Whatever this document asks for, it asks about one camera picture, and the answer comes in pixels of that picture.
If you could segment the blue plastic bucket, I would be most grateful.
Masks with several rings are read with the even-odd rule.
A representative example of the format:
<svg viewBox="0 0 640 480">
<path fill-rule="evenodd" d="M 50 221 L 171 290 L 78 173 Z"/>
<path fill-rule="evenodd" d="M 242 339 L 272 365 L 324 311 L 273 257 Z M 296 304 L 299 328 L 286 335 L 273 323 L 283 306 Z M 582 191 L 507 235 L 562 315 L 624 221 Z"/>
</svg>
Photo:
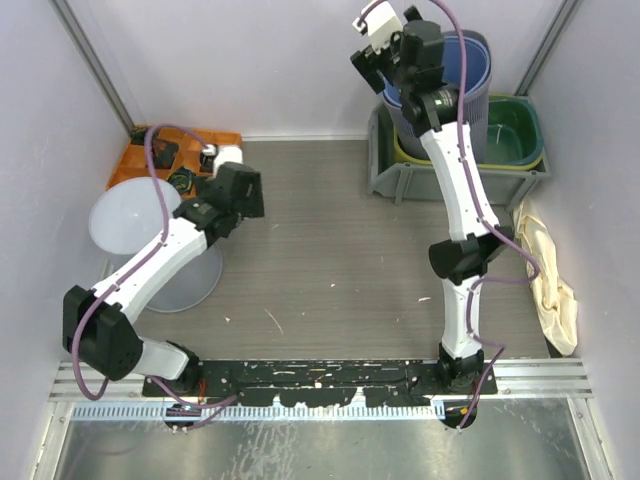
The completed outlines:
<svg viewBox="0 0 640 480">
<path fill-rule="evenodd" d="M 461 35 L 443 31 L 442 34 L 444 84 L 430 92 L 397 89 L 401 109 L 411 121 L 424 121 L 429 114 L 434 114 L 443 124 L 453 122 L 459 106 L 463 107 L 464 116 L 465 94 L 491 81 L 491 52 L 482 35 L 469 30 Z M 387 82 L 393 85 L 390 81 L 391 47 L 384 49 L 389 52 Z"/>
</svg>

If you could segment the dark grey ribbed bin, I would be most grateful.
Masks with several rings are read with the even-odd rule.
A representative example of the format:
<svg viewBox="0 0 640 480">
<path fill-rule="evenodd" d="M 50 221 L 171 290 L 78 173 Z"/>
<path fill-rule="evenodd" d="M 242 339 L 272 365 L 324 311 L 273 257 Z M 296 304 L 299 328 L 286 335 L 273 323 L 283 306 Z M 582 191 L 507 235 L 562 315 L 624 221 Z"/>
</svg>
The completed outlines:
<svg viewBox="0 0 640 480">
<path fill-rule="evenodd" d="M 411 125 L 404 118 L 401 111 L 400 94 L 390 83 L 385 83 L 382 92 L 383 103 L 386 106 L 399 143 L 410 157 L 427 160 L 428 156 L 419 139 L 414 135 Z M 464 121 L 470 127 L 471 148 L 477 163 L 486 157 L 487 131 L 489 120 L 489 82 L 471 90 L 464 98 Z"/>
</svg>

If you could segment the light grey round bin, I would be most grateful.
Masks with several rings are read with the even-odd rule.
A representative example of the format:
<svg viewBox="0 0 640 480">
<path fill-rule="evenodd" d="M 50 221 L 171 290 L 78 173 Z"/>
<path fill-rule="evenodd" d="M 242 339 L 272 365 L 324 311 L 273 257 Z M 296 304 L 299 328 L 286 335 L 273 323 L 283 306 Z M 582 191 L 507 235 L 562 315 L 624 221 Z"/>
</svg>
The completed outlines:
<svg viewBox="0 0 640 480">
<path fill-rule="evenodd" d="M 115 269 L 137 254 L 163 227 L 154 183 L 149 177 L 121 182 L 94 205 L 89 232 L 94 243 L 110 258 Z M 213 246 L 184 266 L 150 300 L 147 309 L 178 313 L 193 308 L 214 291 L 223 271 L 223 255 Z"/>
</svg>

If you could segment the green translucent basin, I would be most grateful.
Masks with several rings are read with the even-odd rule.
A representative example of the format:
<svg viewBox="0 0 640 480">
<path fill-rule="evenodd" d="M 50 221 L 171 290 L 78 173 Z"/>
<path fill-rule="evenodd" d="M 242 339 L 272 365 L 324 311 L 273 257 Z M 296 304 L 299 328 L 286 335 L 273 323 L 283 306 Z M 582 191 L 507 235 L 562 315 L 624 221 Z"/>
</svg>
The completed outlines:
<svg viewBox="0 0 640 480">
<path fill-rule="evenodd" d="M 541 161 L 544 140 L 537 112 L 525 97 L 491 96 L 486 169 L 529 171 Z"/>
</svg>

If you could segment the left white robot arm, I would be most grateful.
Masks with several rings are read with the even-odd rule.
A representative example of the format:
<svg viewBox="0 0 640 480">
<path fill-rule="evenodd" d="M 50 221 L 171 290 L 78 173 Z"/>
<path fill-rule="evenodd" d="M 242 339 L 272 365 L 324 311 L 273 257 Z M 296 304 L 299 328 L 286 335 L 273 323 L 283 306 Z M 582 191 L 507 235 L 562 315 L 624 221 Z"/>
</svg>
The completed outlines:
<svg viewBox="0 0 640 480">
<path fill-rule="evenodd" d="M 200 372 L 193 352 L 140 337 L 134 323 L 169 280 L 247 218 L 265 214 L 262 176 L 227 162 L 199 195 L 182 201 L 167 224 L 123 267 L 93 287 L 73 286 L 63 298 L 63 346 L 74 374 L 87 364 L 109 381 L 131 373 L 164 379 L 178 396 L 194 393 Z"/>
</svg>

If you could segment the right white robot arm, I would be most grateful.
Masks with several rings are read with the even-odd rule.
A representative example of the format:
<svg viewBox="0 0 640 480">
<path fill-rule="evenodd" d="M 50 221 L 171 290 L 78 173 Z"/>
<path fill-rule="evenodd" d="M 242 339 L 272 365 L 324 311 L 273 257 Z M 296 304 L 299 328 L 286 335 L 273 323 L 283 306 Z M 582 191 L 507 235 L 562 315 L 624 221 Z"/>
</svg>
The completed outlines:
<svg viewBox="0 0 640 480">
<path fill-rule="evenodd" d="M 489 263 L 513 231 L 500 225 L 484 192 L 464 121 L 464 84 L 443 79 L 445 38 L 439 25 L 419 17 L 401 22 L 382 5 L 353 26 L 368 39 L 352 55 L 353 66 L 374 92 L 387 84 L 399 92 L 403 117 L 425 149 L 443 195 L 449 237 L 429 248 L 445 299 L 437 374 L 444 390 L 459 394 L 485 369 L 478 297 Z"/>
</svg>

